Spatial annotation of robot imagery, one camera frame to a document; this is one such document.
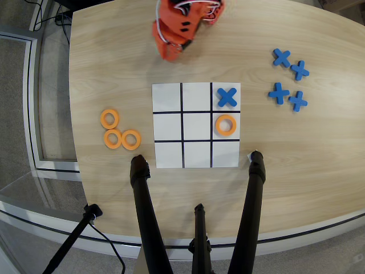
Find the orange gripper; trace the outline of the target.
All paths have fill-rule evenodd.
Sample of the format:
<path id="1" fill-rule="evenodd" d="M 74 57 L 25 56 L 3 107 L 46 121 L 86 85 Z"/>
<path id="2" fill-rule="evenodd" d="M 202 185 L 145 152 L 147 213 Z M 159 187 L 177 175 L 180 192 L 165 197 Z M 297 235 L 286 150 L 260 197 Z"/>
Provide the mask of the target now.
<path id="1" fill-rule="evenodd" d="M 153 30 L 153 36 L 155 37 L 160 56 L 166 61 L 175 61 L 185 48 L 192 43 L 191 40 L 170 31 L 170 29 L 161 29 L 160 32 L 162 33 L 165 42 L 161 38 L 157 28 Z"/>

